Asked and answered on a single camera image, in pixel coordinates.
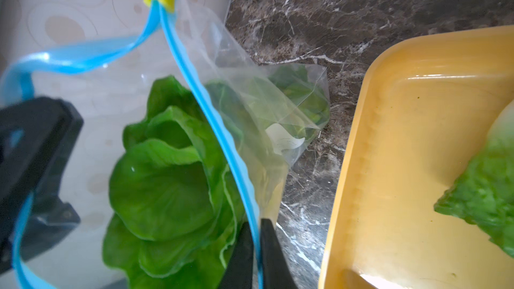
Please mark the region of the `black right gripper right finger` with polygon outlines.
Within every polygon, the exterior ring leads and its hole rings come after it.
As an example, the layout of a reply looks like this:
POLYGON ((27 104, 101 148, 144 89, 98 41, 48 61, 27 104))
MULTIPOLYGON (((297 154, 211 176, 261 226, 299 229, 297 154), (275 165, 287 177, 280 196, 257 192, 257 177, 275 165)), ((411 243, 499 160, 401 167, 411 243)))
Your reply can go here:
POLYGON ((261 220, 260 247, 264 288, 298 289, 286 263, 274 224, 269 219, 261 220))

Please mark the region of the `clear zipper bag blue seal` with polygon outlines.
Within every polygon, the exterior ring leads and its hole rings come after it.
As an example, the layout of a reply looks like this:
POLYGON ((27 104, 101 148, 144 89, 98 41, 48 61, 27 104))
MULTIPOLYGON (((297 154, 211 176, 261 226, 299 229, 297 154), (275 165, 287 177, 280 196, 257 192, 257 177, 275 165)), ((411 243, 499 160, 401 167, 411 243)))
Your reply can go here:
POLYGON ((274 225, 325 68, 230 0, 1 0, 2 288, 295 288, 274 225))

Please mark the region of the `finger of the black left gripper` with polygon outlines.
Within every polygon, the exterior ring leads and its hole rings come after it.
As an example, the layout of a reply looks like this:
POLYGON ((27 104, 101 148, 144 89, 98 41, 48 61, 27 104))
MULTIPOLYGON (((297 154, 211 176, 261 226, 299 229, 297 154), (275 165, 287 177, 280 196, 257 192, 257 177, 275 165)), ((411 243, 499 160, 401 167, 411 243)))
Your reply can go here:
POLYGON ((20 254, 31 260, 57 246, 80 224, 60 199, 64 170, 84 120, 65 100, 39 97, 1 109, 1 273, 12 268, 15 222, 30 195, 20 254))

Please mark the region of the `chinese cabbage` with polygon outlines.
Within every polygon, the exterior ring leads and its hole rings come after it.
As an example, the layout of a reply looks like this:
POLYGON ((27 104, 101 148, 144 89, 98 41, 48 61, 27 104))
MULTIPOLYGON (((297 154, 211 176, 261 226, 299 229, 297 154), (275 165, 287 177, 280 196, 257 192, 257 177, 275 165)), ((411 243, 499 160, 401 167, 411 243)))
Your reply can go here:
POLYGON ((476 225, 513 256, 513 103, 492 124, 484 146, 434 204, 443 215, 476 225))
POLYGON ((322 66, 233 67, 219 75, 205 87, 239 150, 294 163, 329 121, 322 66))
POLYGON ((123 146, 109 181, 104 264, 131 288, 216 288, 246 214, 192 92, 173 76, 155 80, 123 146))

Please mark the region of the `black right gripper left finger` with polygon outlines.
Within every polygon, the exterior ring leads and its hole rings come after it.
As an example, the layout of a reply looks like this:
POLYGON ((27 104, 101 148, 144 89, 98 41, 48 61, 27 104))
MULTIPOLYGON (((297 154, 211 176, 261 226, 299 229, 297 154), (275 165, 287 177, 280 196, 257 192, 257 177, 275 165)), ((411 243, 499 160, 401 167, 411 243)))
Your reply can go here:
POLYGON ((254 242, 248 222, 243 223, 218 289, 252 289, 254 242))

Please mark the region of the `chinese cabbage front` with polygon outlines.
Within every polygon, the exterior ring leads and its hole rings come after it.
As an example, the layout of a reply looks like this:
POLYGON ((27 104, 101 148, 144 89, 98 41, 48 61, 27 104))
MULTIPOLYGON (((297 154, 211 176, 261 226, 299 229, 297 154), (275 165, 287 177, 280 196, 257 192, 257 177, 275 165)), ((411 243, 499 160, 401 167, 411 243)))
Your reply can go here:
POLYGON ((239 150, 294 163, 329 121, 322 66, 233 67, 219 75, 205 87, 239 150))

